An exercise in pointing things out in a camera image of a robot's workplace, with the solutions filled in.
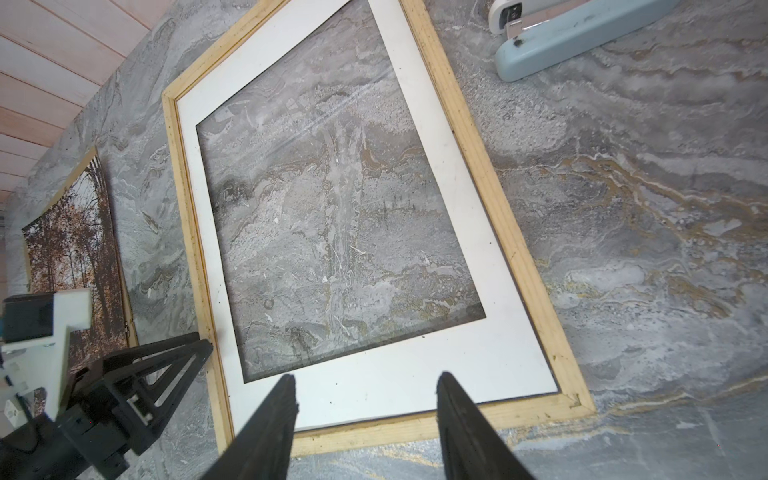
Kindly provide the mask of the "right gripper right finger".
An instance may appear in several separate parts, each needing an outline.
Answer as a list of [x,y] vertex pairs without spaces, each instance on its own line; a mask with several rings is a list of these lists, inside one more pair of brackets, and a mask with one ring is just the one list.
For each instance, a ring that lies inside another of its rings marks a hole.
[[447,479],[534,480],[450,372],[438,380],[437,424]]

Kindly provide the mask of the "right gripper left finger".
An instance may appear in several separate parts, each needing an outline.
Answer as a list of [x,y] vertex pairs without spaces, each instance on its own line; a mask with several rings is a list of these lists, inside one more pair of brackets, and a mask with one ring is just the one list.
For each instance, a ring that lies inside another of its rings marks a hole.
[[286,479],[298,412],[295,377],[285,374],[202,479]]

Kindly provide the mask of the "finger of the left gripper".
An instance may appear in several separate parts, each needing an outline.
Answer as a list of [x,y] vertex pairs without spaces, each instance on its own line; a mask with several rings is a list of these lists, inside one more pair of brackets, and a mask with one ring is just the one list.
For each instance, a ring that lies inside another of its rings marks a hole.
[[[89,365],[89,381],[91,383],[96,382],[109,372],[116,371],[119,368],[130,366],[143,360],[150,360],[151,364],[155,365],[161,354],[185,347],[186,345],[191,345],[199,340],[199,334],[197,332],[192,332],[158,342],[112,352]],[[177,377],[181,377],[182,375],[191,375],[192,377],[195,377],[200,370],[200,366],[196,363],[191,363],[189,359],[184,358],[180,365],[166,365],[161,367],[155,373],[142,374],[141,378],[145,379],[148,384],[171,384]]]
[[182,375],[171,384],[148,384],[141,375],[155,373],[166,365],[180,365],[184,358],[202,370],[212,351],[210,341],[200,339],[161,354],[155,365],[143,360],[119,368],[119,418],[127,431],[127,444],[134,453],[144,453],[159,439],[196,378]]

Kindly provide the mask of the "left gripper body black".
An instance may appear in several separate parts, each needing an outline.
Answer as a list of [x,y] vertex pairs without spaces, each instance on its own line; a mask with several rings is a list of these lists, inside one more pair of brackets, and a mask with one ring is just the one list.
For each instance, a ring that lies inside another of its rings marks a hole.
[[1,477],[76,479],[93,468],[118,478],[127,452],[140,455],[156,442],[155,372],[136,365],[83,370],[55,420],[40,415],[28,433],[1,440]]

